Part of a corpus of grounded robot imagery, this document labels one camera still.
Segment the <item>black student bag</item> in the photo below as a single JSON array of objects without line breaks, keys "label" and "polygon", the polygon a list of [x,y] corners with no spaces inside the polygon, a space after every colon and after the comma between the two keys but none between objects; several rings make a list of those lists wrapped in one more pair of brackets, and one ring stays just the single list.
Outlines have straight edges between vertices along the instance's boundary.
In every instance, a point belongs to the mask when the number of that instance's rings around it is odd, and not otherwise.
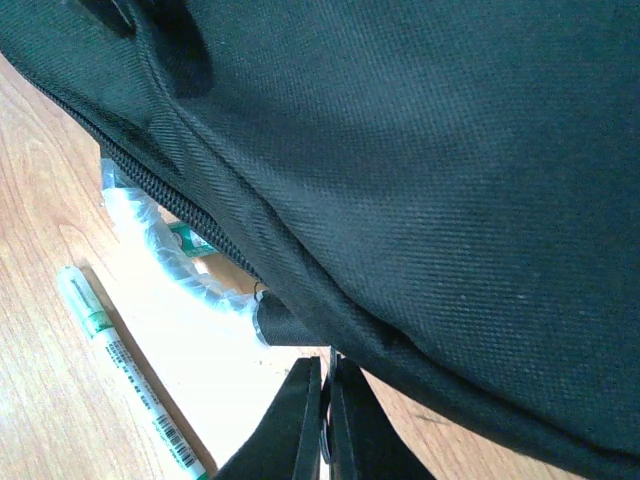
[{"label": "black student bag", "polygon": [[639,475],[635,1],[5,1],[1,51],[328,344],[519,453]]}]

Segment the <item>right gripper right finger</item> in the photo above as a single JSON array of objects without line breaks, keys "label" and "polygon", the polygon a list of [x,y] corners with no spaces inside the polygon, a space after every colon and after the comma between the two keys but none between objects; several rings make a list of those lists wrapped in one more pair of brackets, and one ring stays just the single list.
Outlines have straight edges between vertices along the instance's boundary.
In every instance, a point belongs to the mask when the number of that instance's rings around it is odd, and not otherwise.
[{"label": "right gripper right finger", "polygon": [[362,370],[331,353],[329,467],[332,479],[417,479],[434,475],[397,434]]}]

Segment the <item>silver pen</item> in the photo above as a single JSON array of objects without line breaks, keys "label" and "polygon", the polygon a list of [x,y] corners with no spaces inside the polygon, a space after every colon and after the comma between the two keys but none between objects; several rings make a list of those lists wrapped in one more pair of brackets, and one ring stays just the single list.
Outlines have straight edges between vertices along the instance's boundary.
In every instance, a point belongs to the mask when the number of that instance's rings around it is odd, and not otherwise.
[{"label": "silver pen", "polygon": [[74,266],[64,267],[57,275],[57,285],[72,316],[91,343],[106,355],[121,382],[119,390],[133,400],[139,416],[171,456],[178,477],[206,479],[206,468],[138,367],[83,272]]}]

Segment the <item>white green glue stick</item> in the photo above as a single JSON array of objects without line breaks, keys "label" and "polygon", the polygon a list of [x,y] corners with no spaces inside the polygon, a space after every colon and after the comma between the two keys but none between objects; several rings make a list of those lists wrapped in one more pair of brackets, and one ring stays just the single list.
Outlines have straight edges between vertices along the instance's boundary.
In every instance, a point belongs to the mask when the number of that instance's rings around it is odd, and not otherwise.
[{"label": "white green glue stick", "polygon": [[203,240],[184,222],[173,222],[168,225],[181,250],[190,258],[201,258],[217,253],[217,250]]}]

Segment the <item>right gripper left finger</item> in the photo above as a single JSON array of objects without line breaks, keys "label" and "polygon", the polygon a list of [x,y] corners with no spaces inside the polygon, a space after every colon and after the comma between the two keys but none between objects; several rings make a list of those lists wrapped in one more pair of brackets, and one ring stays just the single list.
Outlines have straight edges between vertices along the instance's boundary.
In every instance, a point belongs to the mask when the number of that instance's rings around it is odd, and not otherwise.
[{"label": "right gripper left finger", "polygon": [[318,479],[321,388],[320,359],[298,359],[253,434],[216,477]]}]

